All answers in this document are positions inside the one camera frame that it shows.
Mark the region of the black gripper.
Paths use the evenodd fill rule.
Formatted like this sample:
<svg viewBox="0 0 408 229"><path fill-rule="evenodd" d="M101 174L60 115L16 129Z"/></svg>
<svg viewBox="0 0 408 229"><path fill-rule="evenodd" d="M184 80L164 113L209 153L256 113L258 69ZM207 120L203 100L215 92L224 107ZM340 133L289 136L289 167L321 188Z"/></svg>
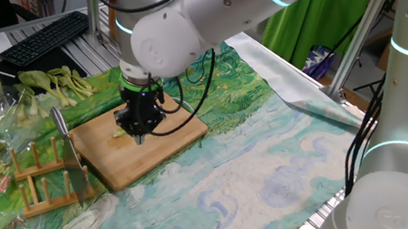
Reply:
<svg viewBox="0 0 408 229"><path fill-rule="evenodd" d="M139 92L123 89L120 95L126 106L114 112L115 122L128 135L134 137L137 145L143 144L146 134L154 131L165 119L165 113L156 106L156 101L164 101L164 92L161 87Z"/></svg>

